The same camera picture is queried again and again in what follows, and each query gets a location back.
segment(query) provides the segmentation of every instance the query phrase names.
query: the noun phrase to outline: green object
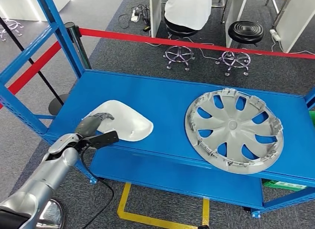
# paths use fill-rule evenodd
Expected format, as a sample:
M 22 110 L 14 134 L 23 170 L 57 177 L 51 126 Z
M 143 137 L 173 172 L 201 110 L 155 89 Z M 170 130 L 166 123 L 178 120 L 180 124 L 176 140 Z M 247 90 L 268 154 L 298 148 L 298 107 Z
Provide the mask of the green object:
M 313 121 L 313 124 L 315 127 L 315 111 L 310 111 L 310 119 Z
M 307 187 L 297 184 L 286 183 L 282 181 L 263 180 L 262 182 L 263 185 L 266 187 L 286 189 L 291 191 L 300 191 Z

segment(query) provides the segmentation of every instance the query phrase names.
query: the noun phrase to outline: yellow floor tape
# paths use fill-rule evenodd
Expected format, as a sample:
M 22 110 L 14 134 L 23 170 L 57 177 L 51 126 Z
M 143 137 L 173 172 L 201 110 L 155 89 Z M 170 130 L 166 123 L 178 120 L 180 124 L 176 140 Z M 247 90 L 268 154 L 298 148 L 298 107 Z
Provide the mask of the yellow floor tape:
M 121 201 L 119 202 L 118 208 L 117 209 L 117 214 L 121 219 L 144 223 L 147 225 L 152 225 L 155 227 L 161 228 L 167 228 L 167 229 L 197 229 L 196 226 L 170 222 L 167 220 L 161 220 L 158 218 L 151 218 L 143 215 L 134 214 L 134 213 L 127 213 L 125 212 L 126 202 L 128 199 L 129 192 L 130 191 L 131 184 L 126 183 L 124 188 L 123 194 L 121 195 Z M 209 208 L 210 204 L 209 199 L 203 199 L 203 205 L 203 225 L 209 225 L 209 218 Z

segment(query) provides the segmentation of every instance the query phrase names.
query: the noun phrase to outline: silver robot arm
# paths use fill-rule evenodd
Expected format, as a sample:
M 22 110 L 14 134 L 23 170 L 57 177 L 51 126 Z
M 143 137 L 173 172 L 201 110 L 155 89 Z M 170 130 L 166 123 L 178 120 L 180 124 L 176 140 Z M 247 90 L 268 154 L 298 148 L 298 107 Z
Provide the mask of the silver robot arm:
M 0 203 L 0 229 L 36 228 L 47 201 L 79 159 L 80 142 L 95 135 L 103 118 L 114 119 L 108 113 L 84 118 L 75 133 L 63 135 L 49 148 L 26 183 Z

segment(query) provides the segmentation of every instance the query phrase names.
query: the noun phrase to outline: gray carpet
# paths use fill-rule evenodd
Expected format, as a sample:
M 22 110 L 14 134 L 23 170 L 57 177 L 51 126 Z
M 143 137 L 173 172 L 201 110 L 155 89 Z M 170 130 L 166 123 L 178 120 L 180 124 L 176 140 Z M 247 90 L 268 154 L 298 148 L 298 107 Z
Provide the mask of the gray carpet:
M 268 30 L 274 19 L 274 12 L 271 5 L 265 7 L 265 1 L 248 0 L 242 19 L 256 21 L 266 28 L 266 36 L 259 43 L 258 48 L 270 50 L 272 42 Z M 121 29 L 118 22 L 119 15 L 129 12 L 130 7 L 139 3 L 148 4 L 148 0 L 124 0 L 109 24 L 107 30 L 147 34 L 142 31 L 144 25 L 141 21 L 136 24 L 130 23 L 130 27 L 126 30 Z M 221 11 L 218 9 L 213 10 L 209 21 L 205 28 L 192 36 L 191 39 L 196 42 L 213 42 L 224 45 L 224 27 L 219 22 L 220 13 Z M 310 26 L 293 48 L 294 51 L 315 47 L 313 46 L 315 40 L 310 36 L 314 26 L 314 21 L 312 20 Z M 160 37 L 167 36 L 164 23 L 161 23 L 158 35 Z M 189 72 L 185 71 L 181 64 L 174 65 L 172 70 L 167 70 L 167 61 L 162 57 L 166 48 L 166 46 L 151 47 L 147 44 L 101 39 L 90 56 L 90 63 L 93 68 L 101 70 L 295 94 L 304 94 L 314 85 L 315 63 L 310 60 L 252 55 L 252 63 L 250 65 L 249 77 L 244 77 L 242 72 L 237 70 L 230 77 L 225 77 L 224 76 L 225 67 L 215 65 L 212 60 L 203 59 L 199 50 L 195 51 L 197 59 L 191 62 L 191 71 Z M 219 54 L 219 52 L 206 51 L 206 56 L 217 57 Z M 47 145 L 41 142 L 12 192 L 25 181 L 47 148 Z M 87 157 L 90 160 L 92 156 L 92 152 L 87 153 Z M 119 219 L 116 211 L 124 183 L 107 182 L 115 191 L 114 201 L 89 228 L 155 228 Z M 264 196 L 266 200 L 288 193 L 284 190 L 264 189 Z M 73 169 L 57 192 L 56 197 L 66 209 L 66 228 L 79 229 L 106 204 L 109 198 L 109 191 L 101 184 L 90 185 L 84 176 Z M 201 223 L 202 202 L 200 198 L 132 186 L 125 211 L 197 226 Z M 313 202 L 307 202 L 270 212 L 258 220 L 251 218 L 250 215 L 239 206 L 211 201 L 209 225 L 212 229 L 312 229 L 315 225 L 315 219 L 312 214 L 314 209 Z

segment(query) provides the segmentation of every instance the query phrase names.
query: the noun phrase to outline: white shirt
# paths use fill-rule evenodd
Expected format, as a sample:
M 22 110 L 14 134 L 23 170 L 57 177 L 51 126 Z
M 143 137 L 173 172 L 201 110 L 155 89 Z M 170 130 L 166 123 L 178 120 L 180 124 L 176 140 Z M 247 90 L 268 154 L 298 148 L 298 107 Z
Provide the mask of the white shirt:
M 202 29 L 211 13 L 212 0 L 168 0 L 165 17 L 173 24 Z

